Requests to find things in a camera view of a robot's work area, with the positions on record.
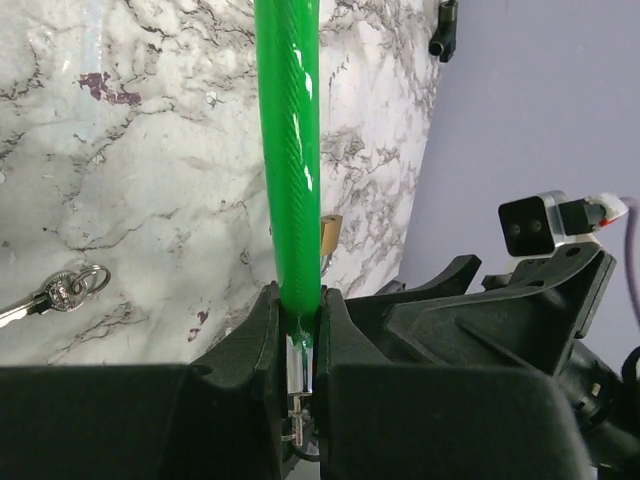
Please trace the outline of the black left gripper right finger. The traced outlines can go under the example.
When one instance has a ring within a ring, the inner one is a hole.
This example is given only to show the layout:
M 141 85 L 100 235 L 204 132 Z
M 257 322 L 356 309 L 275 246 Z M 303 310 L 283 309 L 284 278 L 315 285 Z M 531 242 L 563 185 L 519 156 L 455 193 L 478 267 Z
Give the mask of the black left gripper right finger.
M 554 382 L 519 368 L 394 363 L 336 289 L 319 320 L 314 415 L 325 479 L 586 479 Z

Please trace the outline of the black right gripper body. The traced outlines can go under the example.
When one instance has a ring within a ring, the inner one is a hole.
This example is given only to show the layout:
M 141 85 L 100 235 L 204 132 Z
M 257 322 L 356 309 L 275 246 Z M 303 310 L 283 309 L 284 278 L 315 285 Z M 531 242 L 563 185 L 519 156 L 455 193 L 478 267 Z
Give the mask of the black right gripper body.
M 639 350 L 614 372 L 581 340 L 599 307 L 615 259 L 603 249 L 561 249 L 554 325 L 562 349 L 554 376 L 568 400 L 592 464 L 599 470 L 639 468 Z

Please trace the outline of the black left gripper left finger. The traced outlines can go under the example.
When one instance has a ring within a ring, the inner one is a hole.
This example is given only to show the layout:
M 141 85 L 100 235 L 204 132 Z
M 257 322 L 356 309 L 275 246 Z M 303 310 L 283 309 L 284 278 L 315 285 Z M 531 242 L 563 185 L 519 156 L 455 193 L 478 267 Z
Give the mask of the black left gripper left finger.
M 279 479 L 279 292 L 190 364 L 1 372 L 5 479 Z

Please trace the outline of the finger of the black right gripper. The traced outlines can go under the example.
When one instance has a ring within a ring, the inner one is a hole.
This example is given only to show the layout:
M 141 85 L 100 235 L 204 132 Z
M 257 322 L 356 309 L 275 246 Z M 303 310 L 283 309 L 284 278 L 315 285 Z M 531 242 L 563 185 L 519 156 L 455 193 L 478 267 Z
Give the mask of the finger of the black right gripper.
M 603 249 L 595 243 L 561 249 Z M 554 325 L 560 263 L 521 260 L 502 285 L 470 294 L 349 310 L 364 335 L 392 360 L 433 365 L 520 366 L 554 377 L 562 339 Z
M 455 257 L 432 280 L 412 289 L 346 301 L 349 310 L 386 310 L 396 304 L 425 301 L 463 295 L 482 264 L 473 254 Z

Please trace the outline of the green cable lock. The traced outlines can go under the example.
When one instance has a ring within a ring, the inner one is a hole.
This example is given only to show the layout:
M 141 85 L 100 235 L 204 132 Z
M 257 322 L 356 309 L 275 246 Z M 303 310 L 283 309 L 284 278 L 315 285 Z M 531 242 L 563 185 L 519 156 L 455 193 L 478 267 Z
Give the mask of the green cable lock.
M 287 391 L 313 388 L 321 301 L 319 4 L 254 4 L 271 234 L 286 320 Z

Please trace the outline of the silver key bunch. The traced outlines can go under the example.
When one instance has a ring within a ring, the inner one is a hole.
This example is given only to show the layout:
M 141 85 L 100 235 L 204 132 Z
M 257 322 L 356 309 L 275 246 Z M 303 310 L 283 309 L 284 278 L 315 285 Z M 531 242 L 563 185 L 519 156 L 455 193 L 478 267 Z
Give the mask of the silver key bunch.
M 320 461 L 319 434 L 312 412 L 310 394 L 290 395 L 287 417 L 282 422 L 283 460 L 292 458 L 317 463 Z

